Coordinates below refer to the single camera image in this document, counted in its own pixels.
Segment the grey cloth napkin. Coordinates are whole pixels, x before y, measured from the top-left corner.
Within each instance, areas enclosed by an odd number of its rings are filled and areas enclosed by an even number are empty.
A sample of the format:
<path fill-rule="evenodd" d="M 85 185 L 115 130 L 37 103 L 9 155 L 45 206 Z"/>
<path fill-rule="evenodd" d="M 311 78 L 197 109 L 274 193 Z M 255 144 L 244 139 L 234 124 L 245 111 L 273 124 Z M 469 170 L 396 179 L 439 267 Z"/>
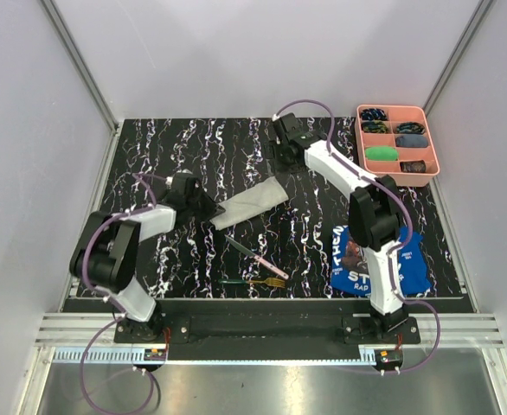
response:
<path fill-rule="evenodd" d="M 289 196 L 279 181 L 269 177 L 245 191 L 220 202 L 224 212 L 216 215 L 210 222 L 216 230 L 232 227 L 251 220 L 289 200 Z"/>

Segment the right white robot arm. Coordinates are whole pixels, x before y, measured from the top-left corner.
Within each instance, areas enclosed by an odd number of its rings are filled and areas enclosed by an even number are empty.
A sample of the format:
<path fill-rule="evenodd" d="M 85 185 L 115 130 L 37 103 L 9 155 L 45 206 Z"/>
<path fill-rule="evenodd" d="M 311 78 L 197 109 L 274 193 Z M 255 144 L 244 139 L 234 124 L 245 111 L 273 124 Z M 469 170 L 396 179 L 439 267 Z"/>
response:
<path fill-rule="evenodd" d="M 370 279 L 369 321 L 360 328 L 360 336 L 392 341 L 408 319 L 398 271 L 401 201 L 395 180 L 360 168 L 327 137 L 304 130 L 293 113 L 273 116 L 272 124 L 277 166 L 304 165 L 348 198 L 350 236 L 363 249 Z"/>

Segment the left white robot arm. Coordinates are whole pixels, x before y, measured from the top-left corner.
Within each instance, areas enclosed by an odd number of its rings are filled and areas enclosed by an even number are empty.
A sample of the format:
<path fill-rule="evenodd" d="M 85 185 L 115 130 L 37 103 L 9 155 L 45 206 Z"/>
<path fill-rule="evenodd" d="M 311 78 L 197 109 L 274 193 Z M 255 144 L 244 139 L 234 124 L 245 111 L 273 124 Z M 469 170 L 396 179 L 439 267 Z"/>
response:
<path fill-rule="evenodd" d="M 147 204 L 119 213 L 90 213 L 69 262 L 69 272 L 119 311 L 116 320 L 144 342 L 169 332 L 157 301 L 135 276 L 141 242 L 170 233 L 186 220 L 212 220 L 225 212 L 188 170 L 163 178 L 134 173 Z"/>

